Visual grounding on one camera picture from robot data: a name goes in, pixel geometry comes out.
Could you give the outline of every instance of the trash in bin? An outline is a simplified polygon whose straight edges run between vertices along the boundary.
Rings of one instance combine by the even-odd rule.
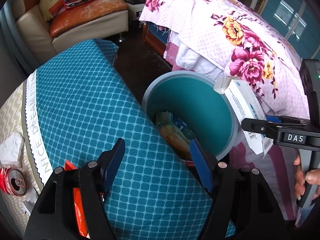
[[[190,140],[196,136],[181,118],[169,112],[158,112],[156,126],[159,127],[160,134],[182,160],[192,160],[189,150]]]

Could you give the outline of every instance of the finger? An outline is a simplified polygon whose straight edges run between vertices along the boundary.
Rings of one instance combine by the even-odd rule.
[[[296,184],[294,186],[294,195],[299,200],[300,200],[301,196],[305,193],[305,191],[306,191],[306,187],[304,185],[299,186],[299,185]]]
[[[309,171],[306,175],[306,181],[312,185],[320,185],[320,169]]]
[[[300,160],[300,154],[298,154],[298,156],[296,157],[296,159],[293,162],[293,165],[300,165],[301,160]]]
[[[296,179],[296,184],[298,184],[299,186],[301,186],[302,184],[304,184],[305,182],[305,177],[304,177],[304,173],[301,170],[301,167],[298,166],[297,170],[296,170],[296,174],[295,174],[295,179]]]

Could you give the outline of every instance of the bed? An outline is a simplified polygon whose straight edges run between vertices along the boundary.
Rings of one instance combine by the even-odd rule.
[[[142,25],[142,39],[144,42],[153,47],[160,55],[166,51],[170,30],[159,28],[152,22],[146,22]]]
[[[147,0],[140,21],[170,29],[163,54],[172,71],[190,70],[214,81],[222,75],[246,80],[268,115],[309,118],[299,76],[301,58],[256,12],[237,0]],[[263,157],[242,131],[229,153],[234,168],[261,170],[286,220],[297,216],[295,150],[273,146]]]
[[[40,193],[66,160],[82,167],[125,140],[126,152],[105,210],[123,239],[196,239],[212,199],[160,136],[113,67],[118,47],[81,42],[32,73],[0,109],[0,143],[23,135],[22,171]],[[1,191],[21,234],[22,201]],[[227,236],[234,234],[230,222]]]

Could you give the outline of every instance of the barcode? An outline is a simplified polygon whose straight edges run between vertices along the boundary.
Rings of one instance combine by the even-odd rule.
[[[250,139],[254,139],[256,137],[256,134],[254,132],[249,132]]]
[[[271,143],[271,140],[267,140],[265,142],[265,144],[263,145],[264,150],[266,150],[269,147],[270,143]]]

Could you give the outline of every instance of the white tissue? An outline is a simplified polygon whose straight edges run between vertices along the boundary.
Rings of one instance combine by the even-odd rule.
[[[23,137],[13,132],[2,144],[0,144],[0,162],[5,168],[21,167],[20,156],[23,150]]]

